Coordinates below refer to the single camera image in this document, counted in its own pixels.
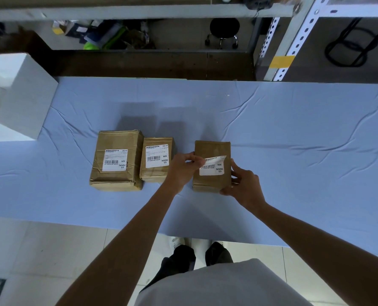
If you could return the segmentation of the person's left hand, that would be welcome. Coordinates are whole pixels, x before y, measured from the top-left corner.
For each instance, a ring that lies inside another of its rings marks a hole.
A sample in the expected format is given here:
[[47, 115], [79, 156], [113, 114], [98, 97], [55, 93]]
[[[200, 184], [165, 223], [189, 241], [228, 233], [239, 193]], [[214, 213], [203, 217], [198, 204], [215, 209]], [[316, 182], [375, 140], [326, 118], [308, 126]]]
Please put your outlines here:
[[170, 190], [174, 195], [177, 195], [183, 187], [193, 178], [194, 174], [199, 169], [191, 169], [188, 167], [188, 162], [193, 159], [203, 159], [196, 156], [194, 152], [178, 153], [174, 156], [169, 164], [167, 176], [163, 185], [167, 190]]

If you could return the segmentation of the person's right hand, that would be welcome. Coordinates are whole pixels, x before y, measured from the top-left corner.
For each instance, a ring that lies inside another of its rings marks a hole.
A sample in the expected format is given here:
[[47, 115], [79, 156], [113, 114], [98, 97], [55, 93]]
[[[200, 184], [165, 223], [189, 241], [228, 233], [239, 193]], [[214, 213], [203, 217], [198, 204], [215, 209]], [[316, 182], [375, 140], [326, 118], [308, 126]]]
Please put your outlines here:
[[245, 170], [242, 178], [233, 178], [231, 185], [219, 191], [221, 195], [233, 197], [241, 206], [257, 218], [267, 207], [258, 175]]

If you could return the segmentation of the white shipping label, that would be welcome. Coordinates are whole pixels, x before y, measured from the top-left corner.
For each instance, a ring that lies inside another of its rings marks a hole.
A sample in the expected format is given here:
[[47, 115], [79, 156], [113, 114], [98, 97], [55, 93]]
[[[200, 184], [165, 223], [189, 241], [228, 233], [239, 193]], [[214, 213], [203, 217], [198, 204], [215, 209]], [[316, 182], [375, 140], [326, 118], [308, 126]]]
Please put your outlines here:
[[205, 164], [199, 169], [200, 176], [218, 176], [225, 173], [224, 160], [226, 156], [205, 158]]

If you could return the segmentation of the small brown paper parcel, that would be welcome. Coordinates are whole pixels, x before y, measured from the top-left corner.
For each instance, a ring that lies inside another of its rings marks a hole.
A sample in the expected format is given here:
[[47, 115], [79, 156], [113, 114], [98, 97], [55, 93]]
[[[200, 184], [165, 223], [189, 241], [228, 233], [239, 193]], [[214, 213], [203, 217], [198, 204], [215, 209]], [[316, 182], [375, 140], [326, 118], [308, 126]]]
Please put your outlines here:
[[218, 176], [200, 176], [199, 171], [193, 176], [192, 188], [196, 192], [218, 193], [221, 189], [231, 185], [231, 143], [230, 142], [212, 142], [212, 141], [195, 141], [195, 155], [202, 158], [211, 158], [225, 155], [224, 169], [225, 173]]

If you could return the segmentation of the person's right forearm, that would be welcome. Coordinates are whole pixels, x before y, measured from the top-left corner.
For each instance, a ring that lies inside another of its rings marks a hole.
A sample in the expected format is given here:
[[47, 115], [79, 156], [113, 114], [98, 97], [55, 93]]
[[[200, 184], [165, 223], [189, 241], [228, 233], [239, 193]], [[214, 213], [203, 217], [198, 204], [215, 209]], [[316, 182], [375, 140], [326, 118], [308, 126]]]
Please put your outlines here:
[[268, 205], [249, 206], [349, 306], [378, 306], [378, 257]]

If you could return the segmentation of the medium brown paper parcel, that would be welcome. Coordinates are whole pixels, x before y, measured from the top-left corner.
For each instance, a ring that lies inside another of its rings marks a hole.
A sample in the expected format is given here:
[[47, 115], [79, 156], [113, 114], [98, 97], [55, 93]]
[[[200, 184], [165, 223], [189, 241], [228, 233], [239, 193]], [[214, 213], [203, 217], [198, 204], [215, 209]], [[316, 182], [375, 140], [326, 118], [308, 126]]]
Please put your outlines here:
[[172, 137], [144, 138], [140, 179], [149, 183], [162, 183], [175, 153], [176, 146]]

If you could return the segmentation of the large brown paper parcel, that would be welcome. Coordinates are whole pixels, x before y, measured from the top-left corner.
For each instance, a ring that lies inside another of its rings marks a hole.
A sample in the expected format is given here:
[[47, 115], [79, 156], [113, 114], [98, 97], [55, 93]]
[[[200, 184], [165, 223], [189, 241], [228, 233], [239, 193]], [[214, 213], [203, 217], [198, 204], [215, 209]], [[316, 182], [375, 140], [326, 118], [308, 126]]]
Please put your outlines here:
[[90, 186], [101, 191], [139, 191], [144, 135], [140, 130], [100, 131]]

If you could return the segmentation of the person's black trousers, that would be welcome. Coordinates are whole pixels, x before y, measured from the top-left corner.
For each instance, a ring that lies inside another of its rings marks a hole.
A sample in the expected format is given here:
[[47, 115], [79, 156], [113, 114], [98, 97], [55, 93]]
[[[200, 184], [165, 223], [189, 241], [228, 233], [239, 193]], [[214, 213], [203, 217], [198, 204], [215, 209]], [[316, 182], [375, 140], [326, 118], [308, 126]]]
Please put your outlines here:
[[[193, 271], [195, 263], [196, 255], [192, 247], [177, 247], [170, 257], [163, 258], [159, 271], [144, 287], [144, 290], [166, 277]], [[206, 266], [212, 266], [215, 264], [233, 263], [233, 259], [222, 242], [210, 241], [210, 245], [205, 252], [205, 263]]]

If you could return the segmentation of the dark brown wooden bench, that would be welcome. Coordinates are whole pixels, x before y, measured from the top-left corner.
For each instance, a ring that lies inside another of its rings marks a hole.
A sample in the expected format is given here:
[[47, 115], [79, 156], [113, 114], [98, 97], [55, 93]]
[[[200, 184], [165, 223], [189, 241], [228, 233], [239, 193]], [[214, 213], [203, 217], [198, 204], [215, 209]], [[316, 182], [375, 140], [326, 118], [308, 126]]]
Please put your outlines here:
[[53, 50], [34, 31], [0, 37], [0, 54], [25, 52], [52, 76], [256, 81], [245, 52]]

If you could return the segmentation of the person's grey shirt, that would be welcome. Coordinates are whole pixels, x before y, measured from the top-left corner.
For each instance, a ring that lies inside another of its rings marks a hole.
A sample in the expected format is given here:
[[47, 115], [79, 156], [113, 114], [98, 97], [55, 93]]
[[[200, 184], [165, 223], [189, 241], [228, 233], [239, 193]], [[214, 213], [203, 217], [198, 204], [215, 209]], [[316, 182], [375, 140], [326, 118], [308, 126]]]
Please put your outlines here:
[[259, 259], [218, 263], [168, 276], [134, 306], [312, 306]]

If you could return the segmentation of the black round stool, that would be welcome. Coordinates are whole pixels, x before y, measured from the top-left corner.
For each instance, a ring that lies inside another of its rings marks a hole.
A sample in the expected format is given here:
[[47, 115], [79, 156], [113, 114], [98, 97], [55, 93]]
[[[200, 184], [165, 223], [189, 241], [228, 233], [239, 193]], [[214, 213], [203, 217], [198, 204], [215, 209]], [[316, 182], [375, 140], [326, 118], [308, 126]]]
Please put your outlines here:
[[232, 40], [232, 48], [238, 48], [237, 34], [240, 30], [240, 22], [236, 18], [213, 18], [209, 25], [209, 34], [205, 39], [205, 46], [210, 46], [210, 37], [219, 40], [218, 48], [223, 49], [226, 40]]

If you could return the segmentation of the white slotted metal upright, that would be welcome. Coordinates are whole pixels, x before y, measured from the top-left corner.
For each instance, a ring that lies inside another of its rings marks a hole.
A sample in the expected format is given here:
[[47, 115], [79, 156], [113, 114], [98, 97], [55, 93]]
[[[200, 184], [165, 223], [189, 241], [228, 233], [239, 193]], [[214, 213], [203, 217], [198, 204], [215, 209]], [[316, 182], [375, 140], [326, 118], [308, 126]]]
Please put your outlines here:
[[[323, 17], [378, 18], [378, 0], [301, 0], [294, 6], [292, 19], [274, 56], [296, 58], [316, 22]], [[289, 68], [268, 67], [263, 81], [280, 82]]]

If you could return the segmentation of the grey shelf board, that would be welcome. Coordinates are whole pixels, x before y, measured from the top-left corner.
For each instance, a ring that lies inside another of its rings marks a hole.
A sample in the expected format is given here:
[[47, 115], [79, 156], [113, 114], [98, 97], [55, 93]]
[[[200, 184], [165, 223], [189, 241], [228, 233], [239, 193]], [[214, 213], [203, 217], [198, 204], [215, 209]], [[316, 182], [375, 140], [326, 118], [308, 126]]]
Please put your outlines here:
[[0, 0], [0, 21], [292, 17], [302, 0], [248, 9], [242, 0]]

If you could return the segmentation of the black device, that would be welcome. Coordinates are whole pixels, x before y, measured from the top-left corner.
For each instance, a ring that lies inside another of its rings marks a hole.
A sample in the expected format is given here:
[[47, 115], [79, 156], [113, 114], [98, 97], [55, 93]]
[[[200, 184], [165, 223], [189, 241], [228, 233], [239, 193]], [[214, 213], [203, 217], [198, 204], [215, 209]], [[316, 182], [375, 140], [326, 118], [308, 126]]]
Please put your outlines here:
[[273, 0], [242, 0], [242, 3], [249, 10], [260, 11], [270, 9], [273, 5]]

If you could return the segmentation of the white box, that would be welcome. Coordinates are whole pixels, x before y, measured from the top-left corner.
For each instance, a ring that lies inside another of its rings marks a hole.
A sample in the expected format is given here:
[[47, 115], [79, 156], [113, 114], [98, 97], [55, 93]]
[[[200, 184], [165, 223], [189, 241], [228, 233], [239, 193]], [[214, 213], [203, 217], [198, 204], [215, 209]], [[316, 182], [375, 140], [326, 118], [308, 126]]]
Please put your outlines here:
[[57, 87], [28, 53], [0, 54], [0, 142], [37, 140]]

